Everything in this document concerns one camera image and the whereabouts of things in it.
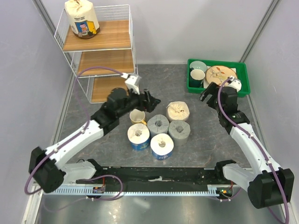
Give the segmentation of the grey paper roll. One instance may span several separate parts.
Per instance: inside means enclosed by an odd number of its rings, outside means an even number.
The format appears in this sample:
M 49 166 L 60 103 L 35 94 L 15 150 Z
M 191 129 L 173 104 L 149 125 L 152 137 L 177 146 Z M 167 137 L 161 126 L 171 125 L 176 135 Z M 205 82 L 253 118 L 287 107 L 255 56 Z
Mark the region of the grey paper roll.
M 174 120 L 170 123 L 168 134 L 174 142 L 174 146 L 182 146 L 187 143 L 191 132 L 190 125 L 182 120 Z
M 149 129 L 150 137 L 153 138 L 154 136 L 160 133 L 167 134 L 169 125 L 170 123 L 164 115 L 162 114 L 155 115 L 147 122 L 147 128 Z

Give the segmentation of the beige paper roll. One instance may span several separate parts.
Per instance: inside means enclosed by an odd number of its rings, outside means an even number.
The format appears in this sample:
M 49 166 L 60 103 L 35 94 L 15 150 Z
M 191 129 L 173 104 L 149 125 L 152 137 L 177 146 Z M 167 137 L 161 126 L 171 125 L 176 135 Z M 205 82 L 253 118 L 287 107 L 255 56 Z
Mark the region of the beige paper roll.
M 93 3 L 88 0 L 68 0 L 64 4 L 70 27 L 75 36 L 90 39 L 100 32 Z
M 187 121 L 190 116 L 189 107 L 186 102 L 175 101 L 168 104 L 166 108 L 166 117 L 172 122 L 174 120 Z

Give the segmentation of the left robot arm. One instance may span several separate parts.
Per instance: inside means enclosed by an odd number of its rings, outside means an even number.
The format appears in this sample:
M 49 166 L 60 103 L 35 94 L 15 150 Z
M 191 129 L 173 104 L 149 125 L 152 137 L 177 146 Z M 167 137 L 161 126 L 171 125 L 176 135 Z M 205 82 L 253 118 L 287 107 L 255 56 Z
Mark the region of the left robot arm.
M 28 169 L 30 179 L 34 179 L 45 193 L 55 191 L 66 175 L 63 166 L 76 153 L 116 128 L 123 115 L 134 109 L 152 112 L 160 102 L 148 90 L 138 94 L 123 88 L 113 89 L 107 101 L 82 127 L 55 145 L 32 150 Z

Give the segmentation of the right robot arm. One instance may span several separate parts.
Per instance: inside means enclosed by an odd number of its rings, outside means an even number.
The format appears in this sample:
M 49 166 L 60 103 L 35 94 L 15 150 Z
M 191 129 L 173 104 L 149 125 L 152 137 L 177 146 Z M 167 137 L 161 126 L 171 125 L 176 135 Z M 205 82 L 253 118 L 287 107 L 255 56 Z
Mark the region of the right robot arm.
M 239 185 L 257 209 L 289 203 L 294 174 L 270 156 L 247 116 L 238 110 L 236 87 L 240 85 L 238 80 L 230 81 L 227 86 L 212 82 L 200 95 L 201 100 L 211 96 L 207 105 L 217 111 L 220 125 L 239 145 L 252 168 L 248 171 L 233 160 L 221 161 L 216 164 L 214 178 L 221 184 L 230 180 Z

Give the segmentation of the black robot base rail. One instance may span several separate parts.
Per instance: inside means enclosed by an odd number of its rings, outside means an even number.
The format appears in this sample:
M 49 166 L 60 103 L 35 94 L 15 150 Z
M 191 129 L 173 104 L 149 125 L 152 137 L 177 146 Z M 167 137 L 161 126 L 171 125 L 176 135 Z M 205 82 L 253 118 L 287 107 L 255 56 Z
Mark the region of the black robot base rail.
M 203 190 L 209 185 L 237 191 L 231 181 L 219 177 L 213 168 L 191 167 L 102 167 L 93 177 L 114 175 L 126 190 Z

